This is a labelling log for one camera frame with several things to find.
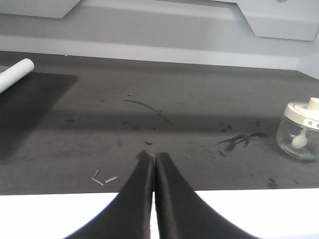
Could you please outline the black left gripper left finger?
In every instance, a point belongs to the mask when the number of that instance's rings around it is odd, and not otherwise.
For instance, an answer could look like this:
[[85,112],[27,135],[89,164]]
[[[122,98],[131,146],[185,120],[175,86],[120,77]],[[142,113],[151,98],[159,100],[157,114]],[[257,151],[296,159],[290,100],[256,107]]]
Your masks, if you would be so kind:
[[149,239],[154,157],[146,151],[112,202],[68,239]]

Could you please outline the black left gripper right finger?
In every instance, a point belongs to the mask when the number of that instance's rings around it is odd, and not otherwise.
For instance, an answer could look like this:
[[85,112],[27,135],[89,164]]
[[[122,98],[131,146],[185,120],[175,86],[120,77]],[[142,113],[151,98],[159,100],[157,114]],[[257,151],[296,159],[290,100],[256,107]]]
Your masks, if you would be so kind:
[[167,152],[156,154],[155,197],[161,239],[252,239],[206,204]]

